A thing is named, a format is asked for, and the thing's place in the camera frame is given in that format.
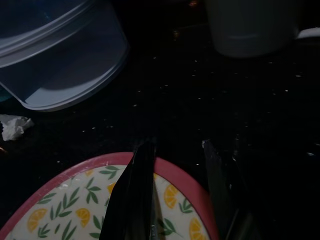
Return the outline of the pink-rimmed lemon print plate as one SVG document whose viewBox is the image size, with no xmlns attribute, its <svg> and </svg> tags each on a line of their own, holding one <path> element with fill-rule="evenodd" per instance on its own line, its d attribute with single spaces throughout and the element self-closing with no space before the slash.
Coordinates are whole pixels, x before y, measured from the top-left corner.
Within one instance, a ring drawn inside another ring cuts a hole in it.
<svg viewBox="0 0 320 240">
<path fill-rule="evenodd" d="M 101 155 L 36 191 L 0 229 L 0 240 L 98 240 L 112 190 L 132 158 Z M 176 165 L 157 158 L 154 224 L 159 240 L 219 240 L 210 197 Z"/>
</svg>

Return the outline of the clear plastic food container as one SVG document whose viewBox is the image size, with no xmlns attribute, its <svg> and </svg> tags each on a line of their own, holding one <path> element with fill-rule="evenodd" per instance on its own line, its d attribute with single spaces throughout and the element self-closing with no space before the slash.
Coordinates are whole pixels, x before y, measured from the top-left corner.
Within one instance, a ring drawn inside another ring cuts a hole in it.
<svg viewBox="0 0 320 240">
<path fill-rule="evenodd" d="M 0 0 L 0 87 L 57 111 L 108 85 L 129 43 L 111 0 Z"/>
</svg>

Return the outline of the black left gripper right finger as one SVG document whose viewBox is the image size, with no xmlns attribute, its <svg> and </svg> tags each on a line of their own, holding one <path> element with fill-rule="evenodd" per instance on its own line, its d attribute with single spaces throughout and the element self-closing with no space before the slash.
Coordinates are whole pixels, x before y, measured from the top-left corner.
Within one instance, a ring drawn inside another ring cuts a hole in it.
<svg viewBox="0 0 320 240">
<path fill-rule="evenodd" d="M 220 240 L 262 240 L 236 157 L 223 159 L 209 139 L 202 141 L 202 148 Z"/>
</svg>

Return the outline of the crumpled white tissue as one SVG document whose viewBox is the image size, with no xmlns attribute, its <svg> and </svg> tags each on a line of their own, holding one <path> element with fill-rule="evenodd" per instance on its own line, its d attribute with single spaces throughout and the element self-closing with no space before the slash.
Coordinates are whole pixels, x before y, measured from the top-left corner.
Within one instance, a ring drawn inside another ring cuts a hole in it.
<svg viewBox="0 0 320 240">
<path fill-rule="evenodd" d="M 17 140 L 27 129 L 35 125 L 31 118 L 7 114 L 0 114 L 0 123 L 2 139 L 5 142 Z"/>
</svg>

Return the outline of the white mug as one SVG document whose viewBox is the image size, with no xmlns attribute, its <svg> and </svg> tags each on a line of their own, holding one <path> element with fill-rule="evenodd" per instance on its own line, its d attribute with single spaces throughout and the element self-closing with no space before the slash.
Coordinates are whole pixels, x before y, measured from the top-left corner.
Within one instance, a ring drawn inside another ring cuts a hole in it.
<svg viewBox="0 0 320 240">
<path fill-rule="evenodd" d="M 303 0 L 204 1 L 214 48 L 227 57 L 263 56 L 320 37 L 320 27 L 299 29 Z"/>
</svg>

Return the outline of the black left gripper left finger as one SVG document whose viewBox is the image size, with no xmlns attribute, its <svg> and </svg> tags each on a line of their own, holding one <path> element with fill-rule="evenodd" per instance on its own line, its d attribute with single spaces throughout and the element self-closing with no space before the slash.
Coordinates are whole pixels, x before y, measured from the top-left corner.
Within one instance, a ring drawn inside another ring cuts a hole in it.
<svg viewBox="0 0 320 240">
<path fill-rule="evenodd" d="M 156 145 L 140 144 L 113 187 L 99 240 L 150 240 Z"/>
</svg>

